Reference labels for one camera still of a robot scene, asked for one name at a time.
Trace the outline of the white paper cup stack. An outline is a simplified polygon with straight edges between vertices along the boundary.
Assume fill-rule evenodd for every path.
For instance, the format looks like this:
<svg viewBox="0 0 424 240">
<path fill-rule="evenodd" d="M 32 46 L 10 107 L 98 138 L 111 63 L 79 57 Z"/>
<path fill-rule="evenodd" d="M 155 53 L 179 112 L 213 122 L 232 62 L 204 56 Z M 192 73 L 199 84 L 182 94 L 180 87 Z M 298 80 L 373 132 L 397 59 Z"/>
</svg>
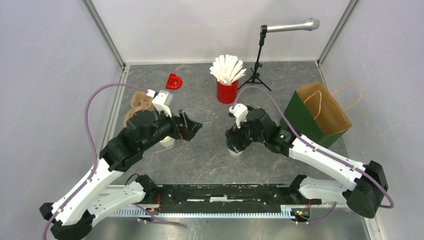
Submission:
<svg viewBox="0 0 424 240">
<path fill-rule="evenodd" d="M 164 139 L 162 139 L 159 143 L 165 149 L 170 149 L 175 145 L 175 139 L 170 136 L 167 136 Z"/>
</svg>

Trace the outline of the single white paper cup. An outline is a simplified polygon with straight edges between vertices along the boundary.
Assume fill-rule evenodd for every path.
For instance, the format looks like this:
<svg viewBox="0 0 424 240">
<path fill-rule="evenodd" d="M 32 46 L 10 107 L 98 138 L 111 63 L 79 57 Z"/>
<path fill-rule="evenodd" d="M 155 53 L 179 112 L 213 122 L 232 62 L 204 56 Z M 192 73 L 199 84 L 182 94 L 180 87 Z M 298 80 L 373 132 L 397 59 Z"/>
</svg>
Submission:
<svg viewBox="0 0 424 240">
<path fill-rule="evenodd" d="M 231 150 L 231 149 L 228 149 L 228 151 L 229 151 L 229 154 L 232 156 L 232 157 L 235 157 L 235 158 L 237 158 L 237 157 L 239 157 L 239 156 L 241 156 L 242 155 L 242 153 L 243 153 L 243 151 L 233 151 L 233 150 Z"/>
</svg>

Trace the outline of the green paper bag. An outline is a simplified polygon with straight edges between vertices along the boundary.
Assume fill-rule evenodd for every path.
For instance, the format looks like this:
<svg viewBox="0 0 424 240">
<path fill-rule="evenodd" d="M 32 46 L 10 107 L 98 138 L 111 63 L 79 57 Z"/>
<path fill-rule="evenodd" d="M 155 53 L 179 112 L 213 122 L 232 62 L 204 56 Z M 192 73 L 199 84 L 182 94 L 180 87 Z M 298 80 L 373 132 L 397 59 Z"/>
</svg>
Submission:
<svg viewBox="0 0 424 240">
<path fill-rule="evenodd" d="M 342 108 L 334 95 L 348 87 L 356 87 L 359 97 L 348 107 Z M 355 83 L 345 85 L 334 92 L 329 92 L 322 82 L 309 83 L 295 90 L 284 116 L 297 132 L 329 148 L 352 127 L 345 111 L 356 105 L 362 96 L 362 88 Z"/>
</svg>

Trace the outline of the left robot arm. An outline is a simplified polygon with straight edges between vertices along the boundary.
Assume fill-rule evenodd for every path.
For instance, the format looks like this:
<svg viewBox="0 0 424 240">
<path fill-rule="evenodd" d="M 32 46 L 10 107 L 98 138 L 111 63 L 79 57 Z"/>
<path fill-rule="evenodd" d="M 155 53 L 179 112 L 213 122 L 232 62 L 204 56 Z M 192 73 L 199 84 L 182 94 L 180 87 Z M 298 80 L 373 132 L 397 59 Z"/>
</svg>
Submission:
<svg viewBox="0 0 424 240">
<path fill-rule="evenodd" d="M 149 110 L 137 111 L 120 133 L 100 151 L 99 159 L 78 184 L 63 198 L 40 208 L 47 228 L 57 240 L 81 240 L 100 221 L 127 205 L 153 203 L 156 184 L 141 175 L 129 186 L 100 198 L 100 193 L 143 158 L 143 154 L 166 137 L 190 141 L 202 124 L 179 110 L 178 116 Z"/>
</svg>

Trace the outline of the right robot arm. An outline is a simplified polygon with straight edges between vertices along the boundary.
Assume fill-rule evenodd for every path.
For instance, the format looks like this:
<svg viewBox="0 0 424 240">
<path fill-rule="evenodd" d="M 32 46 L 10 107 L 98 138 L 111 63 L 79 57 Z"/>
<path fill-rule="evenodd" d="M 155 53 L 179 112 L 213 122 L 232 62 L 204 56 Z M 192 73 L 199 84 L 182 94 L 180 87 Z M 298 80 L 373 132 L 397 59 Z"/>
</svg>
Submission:
<svg viewBox="0 0 424 240">
<path fill-rule="evenodd" d="M 372 219 L 388 191 L 383 166 L 343 157 L 288 126 L 278 126 L 262 108 L 236 104 L 229 108 L 235 124 L 225 131 L 229 153 L 240 156 L 251 143 L 262 143 L 269 151 L 308 164 L 331 180 L 298 175 L 290 184 L 289 199 L 295 204 L 322 200 L 346 204 L 358 215 Z"/>
</svg>

